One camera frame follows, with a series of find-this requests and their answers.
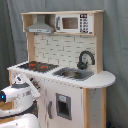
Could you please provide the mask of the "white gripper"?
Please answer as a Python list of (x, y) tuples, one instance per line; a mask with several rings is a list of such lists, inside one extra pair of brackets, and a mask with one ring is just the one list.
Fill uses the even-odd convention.
[(31, 94), (32, 94), (32, 97), (34, 99), (37, 99), (37, 98), (39, 98), (41, 96), (41, 94), (39, 93), (39, 91), (36, 89), (36, 87), (29, 80), (29, 78), (25, 74), (23, 74), (23, 73), (17, 75), (13, 79), (12, 86), (14, 88), (20, 88), (20, 87), (25, 88), (25, 87), (29, 87), (31, 89)]

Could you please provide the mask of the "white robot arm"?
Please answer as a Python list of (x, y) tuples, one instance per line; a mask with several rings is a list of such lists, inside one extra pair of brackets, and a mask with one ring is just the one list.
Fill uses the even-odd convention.
[(34, 101), (40, 97), (39, 91), (25, 74), (17, 75), (12, 85), (0, 91), (0, 102), (14, 101), (16, 107), (0, 109), (0, 119), (18, 116), (18, 119), (0, 124), (0, 128), (41, 128), (38, 118), (31, 114)]

